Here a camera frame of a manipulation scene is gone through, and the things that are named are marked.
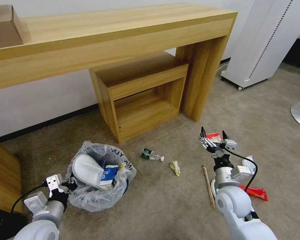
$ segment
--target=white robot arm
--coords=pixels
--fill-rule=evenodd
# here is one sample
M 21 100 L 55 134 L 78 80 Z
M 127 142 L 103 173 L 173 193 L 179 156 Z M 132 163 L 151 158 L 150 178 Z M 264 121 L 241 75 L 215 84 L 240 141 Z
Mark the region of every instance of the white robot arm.
M 32 222 L 21 229 L 14 240 L 57 240 L 62 229 L 62 217 L 68 195 L 77 188 L 75 182 L 63 183 L 61 174 L 46 178 L 49 199 L 39 191 L 28 196 L 24 204 L 33 213 Z
M 227 221 L 231 239 L 276 240 L 272 230 L 261 222 L 254 211 L 249 195 L 238 187 L 242 179 L 250 177 L 252 174 L 248 167 L 234 167 L 230 162 L 230 155 L 225 154 L 224 150 L 228 152 L 231 152 L 229 149 L 235 150 L 237 143 L 228 139 L 224 132 L 223 141 L 214 143 L 206 138 L 203 127 L 201 128 L 200 142 L 207 151 L 212 153 L 215 161 L 216 177 L 211 182 L 211 189 L 215 196 L 216 206 Z

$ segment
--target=cardboard box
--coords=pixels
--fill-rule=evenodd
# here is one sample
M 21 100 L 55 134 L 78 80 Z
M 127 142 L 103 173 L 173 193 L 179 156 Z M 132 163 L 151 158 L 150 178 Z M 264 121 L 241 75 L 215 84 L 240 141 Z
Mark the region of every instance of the cardboard box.
M 0 5 L 0 47 L 22 44 L 21 22 L 11 5 Z

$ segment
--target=floor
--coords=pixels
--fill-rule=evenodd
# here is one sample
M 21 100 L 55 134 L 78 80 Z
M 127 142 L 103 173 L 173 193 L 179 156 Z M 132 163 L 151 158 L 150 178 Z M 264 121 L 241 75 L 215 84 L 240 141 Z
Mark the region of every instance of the floor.
M 269 201 L 252 197 L 261 220 L 278 239 L 300 239 L 300 125 L 290 107 L 300 102 L 300 69 L 282 64 L 267 81 L 238 91 L 216 78 L 199 123 L 183 114 L 122 144 L 99 110 L 7 141 L 21 161 L 22 192 L 45 177 L 65 175 L 84 140 L 119 147 L 137 169 L 128 192 L 111 209 L 90 213 L 69 204 L 63 239 L 229 239 L 223 216 L 210 207 L 201 165 L 214 176 L 214 162 L 198 142 L 201 126 L 225 130 L 237 153 L 253 155 L 259 172 L 252 186 L 263 187 Z M 146 147 L 164 162 L 140 157 Z M 178 160 L 181 176 L 168 167 Z

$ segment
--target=wooden console table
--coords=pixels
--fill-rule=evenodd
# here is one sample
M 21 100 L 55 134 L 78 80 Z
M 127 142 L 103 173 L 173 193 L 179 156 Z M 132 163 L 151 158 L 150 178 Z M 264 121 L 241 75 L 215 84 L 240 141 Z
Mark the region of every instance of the wooden console table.
M 180 3 L 24 18 L 24 44 L 0 48 L 0 89 L 177 47 L 189 63 L 181 109 L 199 121 L 236 16 Z

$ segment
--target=white air purifier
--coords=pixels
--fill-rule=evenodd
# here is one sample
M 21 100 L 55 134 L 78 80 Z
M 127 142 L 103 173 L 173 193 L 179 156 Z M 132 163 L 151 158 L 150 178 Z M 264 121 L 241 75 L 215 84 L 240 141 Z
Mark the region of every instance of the white air purifier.
M 300 0 L 255 0 L 221 80 L 238 90 L 273 76 L 300 35 Z

